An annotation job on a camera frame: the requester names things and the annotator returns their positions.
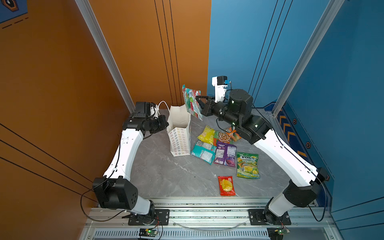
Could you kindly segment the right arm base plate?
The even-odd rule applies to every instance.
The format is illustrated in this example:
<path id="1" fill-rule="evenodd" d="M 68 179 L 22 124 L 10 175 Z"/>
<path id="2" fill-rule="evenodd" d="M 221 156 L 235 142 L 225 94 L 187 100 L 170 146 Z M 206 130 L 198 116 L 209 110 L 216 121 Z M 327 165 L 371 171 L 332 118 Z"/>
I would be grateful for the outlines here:
<path id="1" fill-rule="evenodd" d="M 265 213 L 265 210 L 263 209 L 249 209 L 248 214 L 252 226 L 290 226 L 292 224 L 288 212 L 285 212 L 281 217 L 277 217 L 270 211 L 267 211 Z"/>

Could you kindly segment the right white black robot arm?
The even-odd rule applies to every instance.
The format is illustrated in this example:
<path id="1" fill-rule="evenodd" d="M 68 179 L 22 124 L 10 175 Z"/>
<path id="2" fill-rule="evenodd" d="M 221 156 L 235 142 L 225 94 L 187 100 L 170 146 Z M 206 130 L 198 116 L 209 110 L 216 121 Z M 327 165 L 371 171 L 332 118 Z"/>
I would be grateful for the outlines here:
<path id="1" fill-rule="evenodd" d="M 309 207 L 321 192 L 326 191 L 327 171 L 304 160 L 262 115 L 252 114 L 253 97 L 246 91 L 232 90 L 227 103 L 208 96 L 197 96 L 196 101 L 203 116 L 215 116 L 230 124 L 241 138 L 266 153 L 290 177 L 285 190 L 271 198 L 264 208 L 266 224 L 281 224 L 284 214 L 293 207 Z"/>

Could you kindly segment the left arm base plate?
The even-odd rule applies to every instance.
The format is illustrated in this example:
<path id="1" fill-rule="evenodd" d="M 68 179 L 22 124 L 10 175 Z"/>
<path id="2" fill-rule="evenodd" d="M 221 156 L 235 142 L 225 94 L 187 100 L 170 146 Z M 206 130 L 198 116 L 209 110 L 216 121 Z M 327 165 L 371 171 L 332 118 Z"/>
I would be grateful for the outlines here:
<path id="1" fill-rule="evenodd" d="M 134 214 L 132 217 L 129 217 L 129 226 L 155 226 L 160 224 L 160 226 L 167 226 L 170 219 L 170 210 L 169 209 L 154 209 L 150 210 L 150 213 L 147 215 L 138 215 Z"/>

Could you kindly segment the white patterned paper bag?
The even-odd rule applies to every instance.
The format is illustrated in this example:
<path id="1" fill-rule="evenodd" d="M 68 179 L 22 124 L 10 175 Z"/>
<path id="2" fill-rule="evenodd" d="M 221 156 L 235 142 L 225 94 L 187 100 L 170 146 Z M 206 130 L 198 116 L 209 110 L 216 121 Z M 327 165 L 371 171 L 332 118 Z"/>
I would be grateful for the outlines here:
<path id="1" fill-rule="evenodd" d="M 191 152 L 191 114 L 186 105 L 169 107 L 165 101 L 157 105 L 159 112 L 161 104 L 165 104 L 169 112 L 167 118 L 167 133 L 170 140 L 170 150 L 174 157 L 190 155 Z"/>

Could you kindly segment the green red Fox's candy bag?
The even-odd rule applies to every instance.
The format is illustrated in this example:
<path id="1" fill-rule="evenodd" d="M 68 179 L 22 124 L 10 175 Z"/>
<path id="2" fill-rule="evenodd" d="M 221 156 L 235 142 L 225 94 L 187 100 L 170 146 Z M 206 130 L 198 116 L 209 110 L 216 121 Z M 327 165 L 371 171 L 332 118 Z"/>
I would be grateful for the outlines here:
<path id="1" fill-rule="evenodd" d="M 192 90 L 187 88 L 185 85 L 182 87 L 182 92 L 184 96 L 184 101 L 187 111 L 194 117 L 199 120 L 203 120 L 203 115 L 201 114 L 201 108 L 199 103 L 196 100 L 197 96 L 201 95 L 201 91 Z"/>

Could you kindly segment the purple Savoria snack bag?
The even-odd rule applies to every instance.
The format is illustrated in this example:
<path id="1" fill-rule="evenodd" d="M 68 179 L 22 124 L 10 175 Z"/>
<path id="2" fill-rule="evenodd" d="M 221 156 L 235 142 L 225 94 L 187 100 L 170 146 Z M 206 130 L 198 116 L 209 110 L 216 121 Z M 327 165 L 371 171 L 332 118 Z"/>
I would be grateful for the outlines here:
<path id="1" fill-rule="evenodd" d="M 237 156 L 236 151 L 237 147 L 235 145 L 218 141 L 214 163 L 229 167 L 235 167 Z"/>

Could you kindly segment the red yellow snack packet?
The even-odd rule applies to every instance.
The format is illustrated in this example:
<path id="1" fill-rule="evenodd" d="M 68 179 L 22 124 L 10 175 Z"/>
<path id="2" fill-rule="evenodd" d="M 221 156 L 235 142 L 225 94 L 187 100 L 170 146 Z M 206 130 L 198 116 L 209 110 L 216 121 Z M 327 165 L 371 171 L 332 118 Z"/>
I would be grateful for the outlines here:
<path id="1" fill-rule="evenodd" d="M 236 195 L 232 176 L 219 176 L 218 181 L 221 196 L 231 197 Z"/>

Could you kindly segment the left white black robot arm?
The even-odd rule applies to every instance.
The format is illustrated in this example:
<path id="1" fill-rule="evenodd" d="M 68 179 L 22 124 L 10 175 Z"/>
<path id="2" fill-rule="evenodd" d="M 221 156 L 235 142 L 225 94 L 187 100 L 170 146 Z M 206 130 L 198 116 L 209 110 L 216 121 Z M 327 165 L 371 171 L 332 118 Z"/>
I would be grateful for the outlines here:
<path id="1" fill-rule="evenodd" d="M 168 125 L 164 115 L 129 118 L 124 122 L 121 140 L 111 164 L 104 175 L 93 182 L 92 189 L 101 208 L 129 211 L 138 221 L 152 224 L 156 217 L 154 203 L 139 196 L 137 187 L 131 183 L 131 172 L 145 133 L 158 133 Z"/>

